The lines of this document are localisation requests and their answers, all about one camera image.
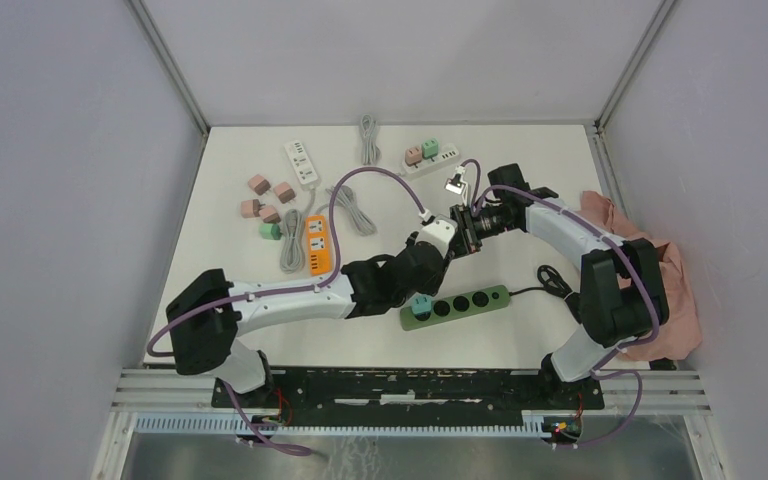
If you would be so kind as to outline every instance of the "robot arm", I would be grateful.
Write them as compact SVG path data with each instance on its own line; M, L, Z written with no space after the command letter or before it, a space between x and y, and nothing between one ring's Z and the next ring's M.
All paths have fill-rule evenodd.
M492 185L513 187L562 205L551 190L530 189L517 165L500 167L488 177ZM652 328L637 289L619 287L617 275L628 277L628 272L604 238L622 245L657 306L660 323L666 321L666 296L651 243L642 239L625 241L607 232L603 232L603 238L596 238L546 206L507 191L495 195L496 203L480 211L464 202L466 205L453 206L448 218L427 219L398 255L348 263L324 289L268 297L250 295L181 323L170 332L176 370L182 375L210 373L239 393L257 389L270 383L266 357L235 341L236 337L265 326L308 318L380 315L400 307L415 293L433 296L452 260L479 252L483 239L515 229L548 242L581 270L581 325L564 346L544 360L541 373L549 381L557 384L589 376L591 369L617 345L645 335ZM221 269L209 270L170 303L166 314L171 322L222 298L310 284L311 279L271 285L229 282Z

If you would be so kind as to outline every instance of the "pink cloth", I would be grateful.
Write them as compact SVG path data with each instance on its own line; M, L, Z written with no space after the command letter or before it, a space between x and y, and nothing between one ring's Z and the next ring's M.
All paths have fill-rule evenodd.
M683 360L702 343L702 331L696 316L696 303L690 290L690 279L684 274L681 253L678 247L667 240L653 239L646 232L641 232L631 221L617 210L614 203L593 191L581 194L582 217L590 222L629 240L645 238L658 249L661 276L670 307L670 318L661 327L658 338L647 345L630 347L624 355L629 360L651 361L660 358ZM620 285L626 287L628 280L620 279Z

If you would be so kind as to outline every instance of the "green block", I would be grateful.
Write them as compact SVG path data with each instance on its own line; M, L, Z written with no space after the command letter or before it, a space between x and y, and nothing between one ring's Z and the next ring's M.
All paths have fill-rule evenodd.
M281 228L275 223L264 223L258 229L260 236L267 240L281 240Z
M430 327L441 323L471 317L479 313L492 312L507 307L511 296L504 285L475 290L451 297L434 300L430 314L414 315L411 307L399 310L402 330Z
M440 153L440 144L436 138L428 139L422 142L422 158L436 157Z

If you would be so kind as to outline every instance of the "white wall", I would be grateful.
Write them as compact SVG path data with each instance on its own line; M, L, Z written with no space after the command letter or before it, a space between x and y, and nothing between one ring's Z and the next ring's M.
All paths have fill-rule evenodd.
M679 4L608 144L633 217L686 256L734 478L768 478L768 2Z
M593 119L659 3L146 1L214 126Z
M198 148L124 2L0 2L0 479L87 477Z

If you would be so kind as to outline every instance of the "pink block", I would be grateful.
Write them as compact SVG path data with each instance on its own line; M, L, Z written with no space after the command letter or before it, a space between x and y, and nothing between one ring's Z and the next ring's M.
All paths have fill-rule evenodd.
M266 205L258 212L260 219L263 223L278 223L281 221L281 215L278 215L278 210L272 205Z
M422 149L419 147L411 147L405 150L405 164L409 167L416 165L422 161Z
M254 190L254 193L263 195L269 190L269 180L263 178L263 175L255 175L249 180L249 188Z
M275 192L275 195L278 195L278 200L281 200L281 203L287 203L296 198L296 192L287 182L279 183L272 189L272 191Z
M243 218L254 218L258 211L260 211L260 201L256 198L240 204L240 214L243 215Z

